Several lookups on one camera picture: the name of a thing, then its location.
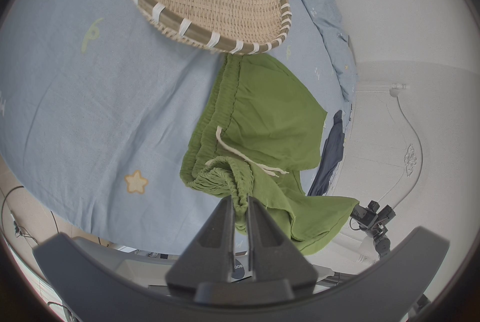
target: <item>floor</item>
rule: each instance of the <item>floor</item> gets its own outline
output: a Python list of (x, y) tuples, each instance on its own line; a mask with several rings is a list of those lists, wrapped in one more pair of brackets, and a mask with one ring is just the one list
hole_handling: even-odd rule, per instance
[[(8, 192), (17, 186), (21, 186), (21, 184), (0, 156), (0, 192), (2, 195), (0, 199), (2, 202)], [(87, 234), (57, 215), (53, 215), (50, 210), (45, 208), (26, 189), (20, 188), (13, 191), (7, 198), (2, 212), (2, 227), (5, 230), (5, 237), (12, 249), (25, 264), (42, 278), (42, 272), (32, 254), (32, 248), (35, 247), (36, 243), (31, 238), (15, 236), (14, 222), (11, 213), (13, 213), (16, 223), (22, 227), (24, 234), (28, 232), (39, 243), (42, 243), (57, 233), (55, 222), (57, 223), (58, 231), (61, 233), (65, 233), (70, 237), (81, 236), (93, 242), (99, 242), (97, 236)], [(110, 243), (104, 239), (100, 239), (100, 242), (104, 246)]]

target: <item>navy garment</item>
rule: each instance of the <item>navy garment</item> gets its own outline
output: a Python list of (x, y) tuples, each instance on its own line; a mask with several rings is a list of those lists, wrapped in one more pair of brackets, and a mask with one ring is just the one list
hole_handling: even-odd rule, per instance
[(343, 159), (345, 134), (342, 125), (342, 110), (339, 110), (333, 117), (333, 127), (323, 146), (320, 167), (308, 192), (310, 197), (327, 192), (330, 177), (337, 164)]

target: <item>basket rim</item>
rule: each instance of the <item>basket rim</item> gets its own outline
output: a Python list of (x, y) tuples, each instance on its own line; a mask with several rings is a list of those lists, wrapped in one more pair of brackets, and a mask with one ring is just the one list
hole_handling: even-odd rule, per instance
[(282, 44), (291, 28), (291, 8), (289, 0), (279, 0), (279, 13), (282, 22), (278, 36), (271, 42), (248, 43), (237, 38), (229, 38), (217, 32), (205, 29), (200, 25), (169, 10), (156, 0), (133, 0), (141, 12), (150, 19), (157, 28), (165, 27), (181, 38), (191, 41), (205, 49), (219, 50), (231, 54), (255, 54), (267, 52)]

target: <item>star print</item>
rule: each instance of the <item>star print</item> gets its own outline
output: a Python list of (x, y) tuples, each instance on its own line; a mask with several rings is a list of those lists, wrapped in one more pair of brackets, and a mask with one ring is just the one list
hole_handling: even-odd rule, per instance
[(133, 175), (125, 175), (125, 182), (127, 182), (127, 191), (130, 194), (145, 193), (145, 186), (148, 184), (148, 179), (142, 177), (140, 170), (137, 170)]

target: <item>green fabric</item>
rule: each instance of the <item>green fabric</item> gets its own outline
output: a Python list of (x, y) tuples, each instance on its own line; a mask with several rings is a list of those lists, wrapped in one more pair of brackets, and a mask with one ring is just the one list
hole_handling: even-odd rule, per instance
[[(191, 136), (180, 177), (196, 190), (219, 198), (231, 195), (241, 232), (247, 196), (259, 199), (298, 249), (313, 254), (332, 240), (358, 204), (352, 198), (306, 197), (302, 191), (300, 171), (320, 163), (326, 116), (308, 89), (275, 58), (228, 54)], [(226, 144), (256, 163), (289, 174), (272, 177), (224, 150), (215, 137), (217, 126)]]

